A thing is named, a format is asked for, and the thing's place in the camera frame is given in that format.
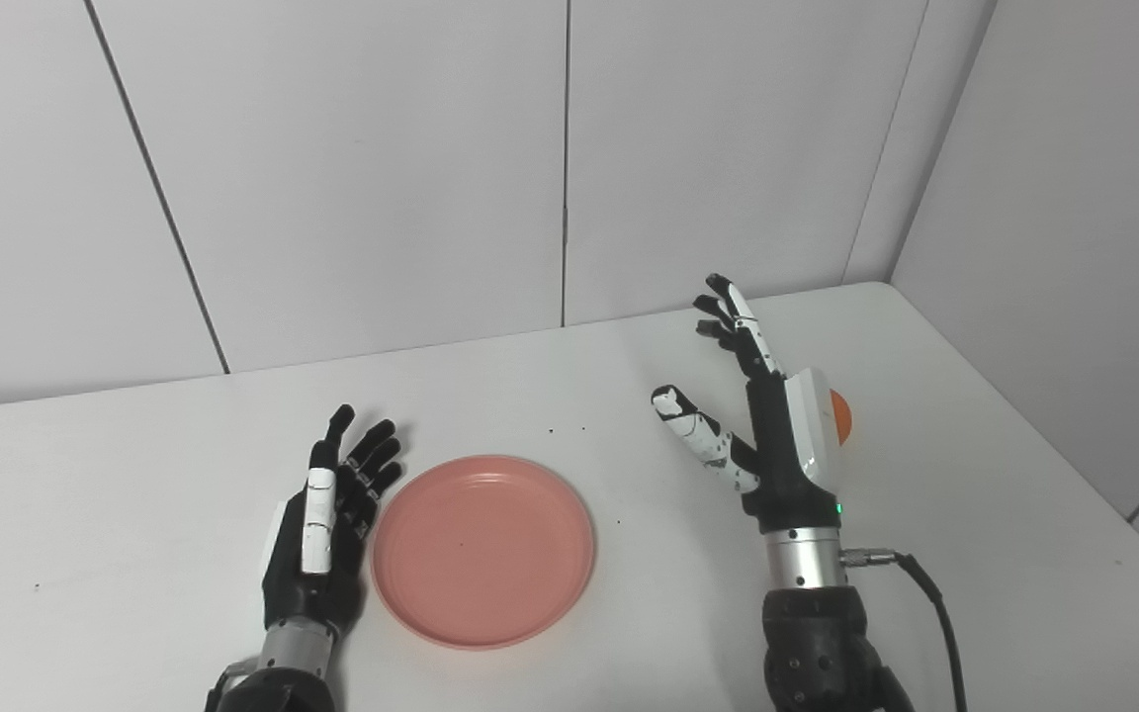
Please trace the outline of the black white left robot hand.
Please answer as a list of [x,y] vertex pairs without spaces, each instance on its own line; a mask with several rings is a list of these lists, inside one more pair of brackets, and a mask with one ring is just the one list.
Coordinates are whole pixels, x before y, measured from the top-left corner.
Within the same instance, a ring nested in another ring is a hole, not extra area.
[[302,568],[302,540],[305,527],[303,489],[290,496],[282,513],[265,576],[265,627],[282,619],[308,617],[343,637],[360,617],[364,601],[361,567],[368,537],[371,535],[385,491],[401,478],[398,463],[401,442],[396,424],[386,418],[368,428],[349,455],[342,455],[342,440],[354,420],[354,409],[336,409],[325,436],[316,442],[308,464],[330,472],[335,477],[335,514],[330,532],[330,571],[308,574]]

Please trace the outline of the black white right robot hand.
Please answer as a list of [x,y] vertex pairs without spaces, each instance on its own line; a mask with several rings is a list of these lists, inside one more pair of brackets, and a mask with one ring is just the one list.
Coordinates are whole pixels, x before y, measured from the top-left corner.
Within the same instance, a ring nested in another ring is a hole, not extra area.
[[732,280],[713,272],[706,285],[708,293],[693,302],[705,313],[696,332],[740,365],[753,442],[705,414],[674,385],[652,392],[653,409],[706,470],[731,484],[764,535],[839,527],[835,491],[839,449],[849,437],[845,401],[819,369],[782,366]]

